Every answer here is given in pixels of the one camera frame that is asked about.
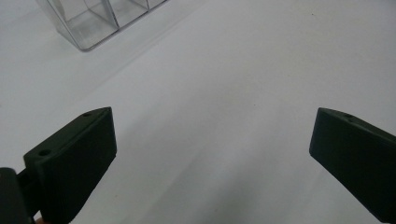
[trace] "white table surface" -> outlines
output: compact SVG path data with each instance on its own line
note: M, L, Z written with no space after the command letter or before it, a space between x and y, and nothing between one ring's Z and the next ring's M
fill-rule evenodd
M379 223L308 153L317 109L396 134L396 1L169 0L89 53L0 2L0 166L112 106L73 223Z

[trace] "black plastic part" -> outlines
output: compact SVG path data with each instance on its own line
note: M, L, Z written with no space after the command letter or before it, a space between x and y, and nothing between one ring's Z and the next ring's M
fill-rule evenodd
M378 220L396 223L396 137L320 108L309 152Z
M116 153L113 117L107 107L77 117L25 154L26 172L38 181L44 220L71 222Z
M24 155L18 175L0 169L0 224L67 224L81 210L117 153L110 107L85 113Z
M30 224L15 171L0 168L0 223Z

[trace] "clear plastic container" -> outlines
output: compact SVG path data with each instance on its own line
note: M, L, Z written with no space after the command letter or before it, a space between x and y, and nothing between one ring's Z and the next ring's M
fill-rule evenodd
M57 31L90 50L166 0L36 0Z

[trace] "white surface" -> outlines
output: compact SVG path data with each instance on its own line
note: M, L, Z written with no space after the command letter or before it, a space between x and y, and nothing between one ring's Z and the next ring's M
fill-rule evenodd
M379 223L308 147L319 106L396 134L395 1L170 0L90 53L25 4L0 6L1 166L113 107L73 223Z

